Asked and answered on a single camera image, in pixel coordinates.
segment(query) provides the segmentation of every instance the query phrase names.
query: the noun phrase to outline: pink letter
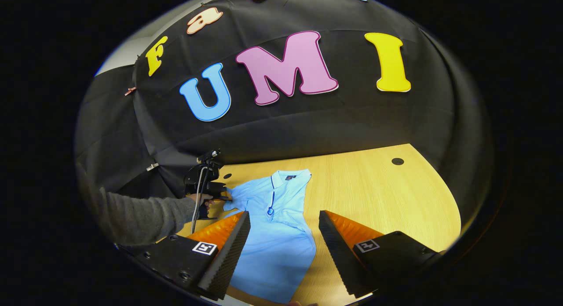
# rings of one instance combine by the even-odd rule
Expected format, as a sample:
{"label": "pink letter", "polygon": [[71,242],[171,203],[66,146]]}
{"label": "pink letter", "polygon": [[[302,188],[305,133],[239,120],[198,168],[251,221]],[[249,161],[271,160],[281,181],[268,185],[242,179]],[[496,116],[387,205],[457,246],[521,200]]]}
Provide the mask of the pink letter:
{"label": "pink letter", "polygon": [[293,96],[298,69],[303,80],[299,90],[303,94],[319,94],[338,88],[338,81],[330,77],[318,49],[319,39],[320,34],[316,31],[298,32],[287,37],[283,61],[259,46],[237,55],[237,62],[246,66],[254,83],[257,105],[268,105],[280,98],[270,88],[266,77],[285,95]]}

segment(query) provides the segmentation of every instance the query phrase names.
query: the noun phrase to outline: yellow letter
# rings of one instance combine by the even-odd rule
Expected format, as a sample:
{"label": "yellow letter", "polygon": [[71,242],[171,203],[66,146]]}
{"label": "yellow letter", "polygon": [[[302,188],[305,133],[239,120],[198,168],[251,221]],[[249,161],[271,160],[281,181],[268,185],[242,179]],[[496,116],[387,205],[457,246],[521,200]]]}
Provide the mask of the yellow letter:
{"label": "yellow letter", "polygon": [[157,57],[161,57],[165,51],[165,48],[161,46],[161,44],[165,43],[168,40],[167,36],[162,37],[157,44],[155,44],[149,51],[146,52],[146,58],[149,60],[149,76],[152,76],[153,73],[161,67],[161,62]]}
{"label": "yellow letter", "polygon": [[364,36],[376,46],[380,57],[381,78],[377,81],[377,88],[382,91],[410,91],[410,82],[405,77],[405,67],[402,65],[399,38],[384,33],[370,32]]}
{"label": "yellow letter", "polygon": [[191,20],[187,23],[189,27],[187,28],[186,32],[188,34],[196,33],[201,28],[205,27],[205,25],[217,21],[217,19],[219,19],[221,16],[223,16],[223,12],[219,13],[219,10],[217,10],[217,8],[215,7],[205,9],[201,13],[195,15],[195,17],[191,18]]}

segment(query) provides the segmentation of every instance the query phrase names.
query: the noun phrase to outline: shirt sleeve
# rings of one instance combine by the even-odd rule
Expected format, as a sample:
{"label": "shirt sleeve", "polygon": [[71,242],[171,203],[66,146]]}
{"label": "shirt sleeve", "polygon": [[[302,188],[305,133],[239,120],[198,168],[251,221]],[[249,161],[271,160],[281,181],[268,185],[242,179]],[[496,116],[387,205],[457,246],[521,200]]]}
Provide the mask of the shirt sleeve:
{"label": "shirt sleeve", "polygon": [[86,205],[105,235],[117,244],[153,244],[191,222],[191,198],[133,198],[97,189],[82,169],[77,171]]}

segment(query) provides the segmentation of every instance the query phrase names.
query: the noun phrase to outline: hand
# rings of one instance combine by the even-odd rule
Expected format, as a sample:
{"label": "hand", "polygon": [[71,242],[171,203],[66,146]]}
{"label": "hand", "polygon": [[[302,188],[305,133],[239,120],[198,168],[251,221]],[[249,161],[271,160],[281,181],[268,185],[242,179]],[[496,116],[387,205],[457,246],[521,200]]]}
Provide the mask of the hand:
{"label": "hand", "polygon": [[[287,306],[301,306],[301,303],[298,301],[288,302]],[[315,302],[314,304],[308,304],[307,306],[318,306],[318,304]]]}
{"label": "hand", "polygon": [[[195,201],[197,200],[197,199],[195,198],[196,195],[197,195],[197,194],[191,194],[191,195],[188,196],[187,198],[193,200],[194,203],[195,203]],[[213,196],[211,196],[211,195],[209,195],[209,194],[203,194],[203,193],[202,193],[202,194],[201,194],[201,200],[206,200],[206,202],[205,202],[205,207],[207,208],[207,214],[209,214],[209,205],[210,205],[210,204],[215,204],[215,202],[213,201]]]}

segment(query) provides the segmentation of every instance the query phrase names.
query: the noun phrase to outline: black fabric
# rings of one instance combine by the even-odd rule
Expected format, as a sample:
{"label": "black fabric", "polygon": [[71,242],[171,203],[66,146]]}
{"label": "black fabric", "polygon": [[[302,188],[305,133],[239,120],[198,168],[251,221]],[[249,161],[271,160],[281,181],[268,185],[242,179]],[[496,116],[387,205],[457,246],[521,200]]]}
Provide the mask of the black fabric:
{"label": "black fabric", "polygon": [[[210,7],[223,12],[221,18],[187,34],[187,22]],[[298,74],[291,98],[270,83],[280,99],[256,105],[248,71],[235,57],[249,47],[261,46],[281,59],[287,37],[310,30],[321,34],[318,45],[330,75],[338,80],[338,89],[302,94]],[[406,78],[412,84],[409,92],[376,88],[380,62],[376,48],[364,38],[368,32],[402,40]],[[487,180],[477,169],[486,146],[480,139],[486,124],[476,104],[479,94],[442,45],[392,9],[372,0],[213,0],[166,29],[147,50],[163,36],[168,41],[153,76],[148,76],[145,50],[132,69],[114,69],[93,82],[100,85],[112,75],[111,89],[116,90],[113,96],[106,95],[107,102],[98,100],[98,106],[88,103],[82,108],[90,112],[81,116],[104,121],[85,126],[82,118],[82,127],[79,124],[77,129],[78,134],[88,127],[99,128],[90,136],[77,137],[83,141],[77,146],[88,149],[79,160],[99,184],[115,190],[123,187],[124,194],[139,197],[152,193],[180,197],[185,171],[196,156],[211,149],[221,148],[226,164],[241,164],[410,143],[448,184],[462,224],[479,207],[475,190],[484,189]],[[179,88],[197,78],[203,101],[212,106],[215,93],[201,72],[219,62],[231,107],[225,116],[202,122],[192,114]],[[123,96],[132,86],[137,90]],[[111,92],[107,85],[97,87],[92,92]],[[105,134],[112,123],[128,137]],[[97,163],[100,160],[111,161]],[[150,175],[141,175],[152,162],[161,165]]]}

